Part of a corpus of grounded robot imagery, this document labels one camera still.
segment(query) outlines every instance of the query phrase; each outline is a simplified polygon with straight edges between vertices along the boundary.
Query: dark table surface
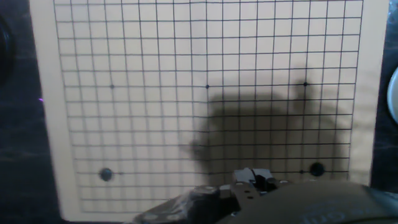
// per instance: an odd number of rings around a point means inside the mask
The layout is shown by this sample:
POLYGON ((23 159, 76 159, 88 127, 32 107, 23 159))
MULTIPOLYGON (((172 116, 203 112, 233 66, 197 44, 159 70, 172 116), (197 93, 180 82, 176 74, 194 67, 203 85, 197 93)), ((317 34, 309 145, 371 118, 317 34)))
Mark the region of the dark table surface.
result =
MULTIPOLYGON (((0 223, 65 223, 59 215, 44 123, 29 1, 0 1, 16 38, 12 76, 0 86, 0 223)), ((398 22, 387 24, 371 186, 398 193, 398 125, 386 91, 398 67, 398 22)))

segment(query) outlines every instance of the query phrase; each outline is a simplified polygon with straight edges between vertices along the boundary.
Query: white object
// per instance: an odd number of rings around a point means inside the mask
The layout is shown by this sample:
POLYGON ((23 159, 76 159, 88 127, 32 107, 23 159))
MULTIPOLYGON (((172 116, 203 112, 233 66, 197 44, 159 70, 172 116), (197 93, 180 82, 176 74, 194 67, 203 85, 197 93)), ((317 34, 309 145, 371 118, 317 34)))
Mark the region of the white object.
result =
POLYGON ((64 219, 131 220, 245 167, 369 183, 388 0, 172 3, 30 2, 64 219))
POLYGON ((392 74, 390 84, 387 90, 387 105, 392 118, 398 123, 398 70, 392 74))

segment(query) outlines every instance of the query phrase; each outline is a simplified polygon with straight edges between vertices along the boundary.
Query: dark background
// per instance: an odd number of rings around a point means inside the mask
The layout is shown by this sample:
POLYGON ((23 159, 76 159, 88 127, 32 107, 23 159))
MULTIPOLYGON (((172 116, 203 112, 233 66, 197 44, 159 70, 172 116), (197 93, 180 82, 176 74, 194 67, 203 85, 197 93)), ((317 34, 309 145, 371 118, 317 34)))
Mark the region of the dark background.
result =
MULTIPOLYGON (((16 40, 10 79, 0 86, 0 223, 66 223, 60 218, 44 123, 29 1, 0 1, 16 40)), ((398 67, 398 22, 387 24, 371 186, 398 193, 398 125, 386 104, 398 67)))

